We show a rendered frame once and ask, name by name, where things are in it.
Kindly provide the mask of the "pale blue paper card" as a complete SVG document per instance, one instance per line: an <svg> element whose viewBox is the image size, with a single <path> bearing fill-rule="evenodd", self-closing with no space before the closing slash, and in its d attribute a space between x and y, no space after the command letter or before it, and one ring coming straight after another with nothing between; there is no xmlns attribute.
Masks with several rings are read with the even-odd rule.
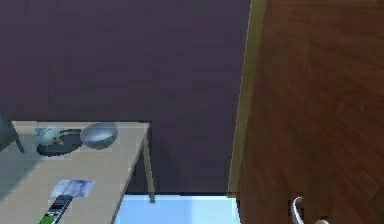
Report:
<svg viewBox="0 0 384 224"><path fill-rule="evenodd" d="M87 197L95 182L92 180L60 180L51 192L51 197L69 195L75 198Z"/></svg>

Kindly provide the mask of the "black remote control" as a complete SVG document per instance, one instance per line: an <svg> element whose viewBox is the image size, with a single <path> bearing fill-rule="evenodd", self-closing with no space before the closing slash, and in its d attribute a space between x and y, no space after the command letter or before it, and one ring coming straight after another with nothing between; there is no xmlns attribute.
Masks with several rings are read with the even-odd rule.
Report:
<svg viewBox="0 0 384 224"><path fill-rule="evenodd" d="M39 224L58 224L72 200L73 197L70 195L59 195L41 218Z"/></svg>

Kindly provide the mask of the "brown wooden door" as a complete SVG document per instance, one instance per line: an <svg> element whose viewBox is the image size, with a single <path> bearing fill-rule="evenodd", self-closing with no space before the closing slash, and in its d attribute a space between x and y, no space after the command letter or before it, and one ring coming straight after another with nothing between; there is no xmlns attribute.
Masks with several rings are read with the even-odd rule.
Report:
<svg viewBox="0 0 384 224"><path fill-rule="evenodd" d="M384 224L384 0L249 0L228 193L241 224Z"/></svg>

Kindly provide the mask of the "black round plate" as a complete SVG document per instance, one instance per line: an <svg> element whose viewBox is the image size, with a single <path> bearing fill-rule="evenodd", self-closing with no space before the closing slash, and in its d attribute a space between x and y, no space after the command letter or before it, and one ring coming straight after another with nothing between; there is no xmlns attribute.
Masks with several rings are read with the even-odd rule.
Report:
<svg viewBox="0 0 384 224"><path fill-rule="evenodd" d="M61 156L71 153L83 145L80 138L80 129L59 129L62 144L39 145L36 143L36 150L42 156Z"/></svg>

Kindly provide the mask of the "pale blue crumpled object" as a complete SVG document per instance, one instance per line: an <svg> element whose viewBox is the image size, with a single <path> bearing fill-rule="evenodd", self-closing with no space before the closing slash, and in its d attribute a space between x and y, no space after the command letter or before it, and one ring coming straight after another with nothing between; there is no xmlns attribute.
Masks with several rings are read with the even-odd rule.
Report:
<svg viewBox="0 0 384 224"><path fill-rule="evenodd" d="M34 130L33 137L39 145L62 144L60 130L55 127L38 127Z"/></svg>

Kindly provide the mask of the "beige wooden table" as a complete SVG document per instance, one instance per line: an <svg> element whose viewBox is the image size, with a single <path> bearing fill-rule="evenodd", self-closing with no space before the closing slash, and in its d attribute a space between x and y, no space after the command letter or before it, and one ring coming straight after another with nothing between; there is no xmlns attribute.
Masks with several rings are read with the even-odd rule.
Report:
<svg viewBox="0 0 384 224"><path fill-rule="evenodd" d="M86 146L58 157L36 152L34 129L45 122L14 123L25 149L0 151L0 224L39 224L61 180L92 180L86 198L75 198L58 224L113 224L139 156L144 157L150 194L154 193L147 123L119 122L114 144L103 150Z"/></svg>

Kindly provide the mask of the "grey metal bowl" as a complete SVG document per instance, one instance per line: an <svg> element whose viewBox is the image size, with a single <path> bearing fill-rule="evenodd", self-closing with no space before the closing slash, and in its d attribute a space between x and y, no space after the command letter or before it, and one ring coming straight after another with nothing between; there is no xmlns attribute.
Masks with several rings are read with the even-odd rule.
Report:
<svg viewBox="0 0 384 224"><path fill-rule="evenodd" d="M110 147L118 136L117 125L113 122L98 122L85 127L80 138L91 149L103 150Z"/></svg>

